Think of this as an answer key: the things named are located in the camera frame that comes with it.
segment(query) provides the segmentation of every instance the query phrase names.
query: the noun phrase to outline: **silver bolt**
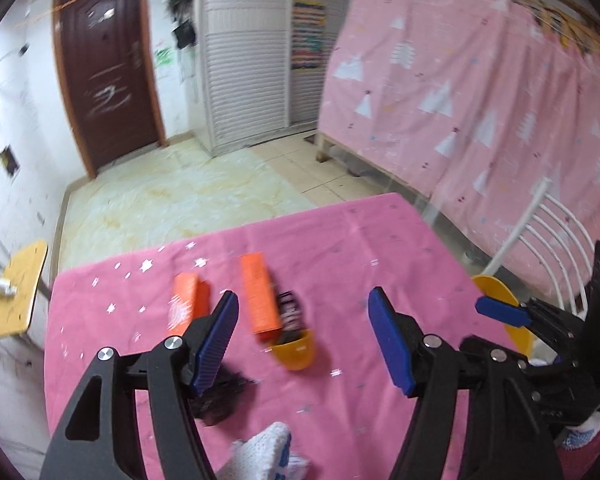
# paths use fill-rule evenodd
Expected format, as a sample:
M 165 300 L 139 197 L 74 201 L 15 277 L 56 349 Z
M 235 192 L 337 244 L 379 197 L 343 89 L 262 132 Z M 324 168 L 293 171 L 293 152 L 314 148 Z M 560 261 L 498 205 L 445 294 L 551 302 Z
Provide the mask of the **silver bolt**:
M 499 348 L 494 348 L 493 350 L 491 350 L 491 359 L 499 363 L 503 363 L 507 360 L 507 353 L 504 350 L 500 350 Z
M 171 337 L 168 337 L 165 340 L 164 345 L 169 350 L 175 350 L 176 348 L 180 348 L 182 346 L 182 338 L 179 336 L 173 335 Z
M 109 348 L 108 346 L 100 349 L 98 352 L 98 359 L 101 361 L 108 361 L 113 357 L 113 348 Z
M 422 342 L 427 348 L 440 348 L 440 345 L 442 345 L 442 339 L 434 334 L 424 336 Z

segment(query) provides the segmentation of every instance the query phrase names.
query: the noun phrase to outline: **beige tile floor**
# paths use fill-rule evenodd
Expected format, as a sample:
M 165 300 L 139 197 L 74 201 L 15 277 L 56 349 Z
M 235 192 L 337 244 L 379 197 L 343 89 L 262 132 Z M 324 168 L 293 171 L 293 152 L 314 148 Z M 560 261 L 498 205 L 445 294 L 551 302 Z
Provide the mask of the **beige tile floor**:
M 304 140 L 312 133 L 217 158 L 191 139 L 114 165 L 72 194 L 59 269 L 383 192 L 414 203 L 411 191 L 382 174 L 354 177 L 337 160 L 318 163 L 316 147 Z M 434 230 L 477 274 L 479 267 L 462 259 L 466 239 L 444 218 Z

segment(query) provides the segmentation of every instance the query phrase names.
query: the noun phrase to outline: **white louvered door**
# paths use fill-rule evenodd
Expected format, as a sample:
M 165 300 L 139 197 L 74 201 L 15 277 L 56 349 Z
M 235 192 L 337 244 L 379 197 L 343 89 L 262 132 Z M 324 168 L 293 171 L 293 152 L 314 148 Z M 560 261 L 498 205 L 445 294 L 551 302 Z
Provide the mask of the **white louvered door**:
M 288 0 L 203 0 L 213 148 L 286 126 Z
M 349 0 L 309 0 L 326 6 L 326 31 L 324 34 L 324 66 L 315 70 L 292 70 L 291 72 L 291 123 L 317 121 L 322 99 L 322 87 L 327 62 L 338 39 L 347 13 Z

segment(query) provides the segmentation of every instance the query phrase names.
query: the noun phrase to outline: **orange block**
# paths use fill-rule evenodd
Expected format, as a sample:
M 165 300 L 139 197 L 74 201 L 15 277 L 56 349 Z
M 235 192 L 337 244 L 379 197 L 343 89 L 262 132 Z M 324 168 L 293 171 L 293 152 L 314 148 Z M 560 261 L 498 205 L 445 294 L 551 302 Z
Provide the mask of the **orange block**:
M 244 254 L 240 257 L 240 265 L 251 329 L 260 341 L 273 341 L 280 336 L 282 320 L 264 256 L 262 253 Z
M 209 293 L 208 283 L 193 272 L 183 272 L 173 279 L 167 337 L 184 334 L 193 319 L 209 315 Z

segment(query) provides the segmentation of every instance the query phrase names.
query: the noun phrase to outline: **yellow cup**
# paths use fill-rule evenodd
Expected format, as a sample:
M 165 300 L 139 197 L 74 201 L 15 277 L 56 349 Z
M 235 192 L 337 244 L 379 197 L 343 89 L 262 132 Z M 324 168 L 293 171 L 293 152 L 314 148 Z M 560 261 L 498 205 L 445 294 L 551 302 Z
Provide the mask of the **yellow cup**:
M 297 341 L 284 345 L 271 345 L 271 350 L 288 370 L 304 370 L 315 357 L 314 335 L 310 330 L 304 330 L 302 337 Z
M 502 283 L 498 278 L 493 276 L 474 276 L 475 285 L 482 291 L 485 296 L 489 296 L 494 300 L 509 303 L 513 306 L 519 306 L 520 302 L 516 299 L 509 287 Z M 516 345 L 518 352 L 531 357 L 531 352 L 534 344 L 534 335 L 526 328 L 517 328 L 515 326 L 504 325 L 505 330 L 509 334 L 513 343 Z

